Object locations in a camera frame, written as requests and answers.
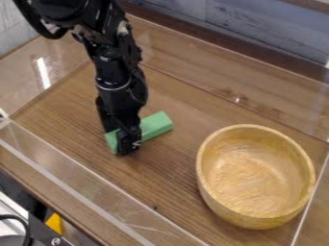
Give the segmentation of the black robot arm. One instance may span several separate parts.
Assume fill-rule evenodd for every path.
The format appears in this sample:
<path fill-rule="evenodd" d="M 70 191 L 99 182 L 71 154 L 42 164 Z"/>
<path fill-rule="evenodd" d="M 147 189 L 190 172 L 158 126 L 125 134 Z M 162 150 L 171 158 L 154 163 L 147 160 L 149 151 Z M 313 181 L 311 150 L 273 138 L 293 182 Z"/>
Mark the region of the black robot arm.
<path fill-rule="evenodd" d="M 139 111 L 149 100 L 143 60 L 133 27 L 117 0 L 14 0 L 42 37 L 71 34 L 95 65 L 95 104 L 105 131 L 115 134 L 117 152 L 142 145 Z"/>

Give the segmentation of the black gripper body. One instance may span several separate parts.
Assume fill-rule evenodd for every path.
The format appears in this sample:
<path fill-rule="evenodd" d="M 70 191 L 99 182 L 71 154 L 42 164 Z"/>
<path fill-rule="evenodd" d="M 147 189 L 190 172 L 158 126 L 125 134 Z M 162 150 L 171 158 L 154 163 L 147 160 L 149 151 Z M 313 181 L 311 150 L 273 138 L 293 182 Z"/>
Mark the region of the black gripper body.
<path fill-rule="evenodd" d="M 130 84 L 121 90 L 106 90 L 98 87 L 107 112 L 115 119 L 118 127 L 125 129 L 141 125 L 139 111 L 149 100 L 146 75 L 141 67 L 133 70 Z"/>

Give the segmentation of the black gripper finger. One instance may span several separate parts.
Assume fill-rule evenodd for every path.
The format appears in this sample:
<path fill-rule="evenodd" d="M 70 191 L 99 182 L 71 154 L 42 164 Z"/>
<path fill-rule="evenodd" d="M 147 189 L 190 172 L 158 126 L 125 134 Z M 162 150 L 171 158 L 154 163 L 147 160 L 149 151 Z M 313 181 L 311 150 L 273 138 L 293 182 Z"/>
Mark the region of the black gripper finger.
<path fill-rule="evenodd" d="M 105 132 L 109 133 L 118 129 L 118 124 L 115 122 L 115 119 L 107 112 L 107 109 L 106 109 L 106 106 L 105 106 L 105 103 L 101 97 L 95 99 L 95 104 L 97 104 L 98 114 L 99 114 Z"/>
<path fill-rule="evenodd" d="M 133 126 L 129 129 L 118 128 L 115 133 L 117 151 L 121 155 L 127 155 L 135 152 L 142 145 L 142 129 Z"/>

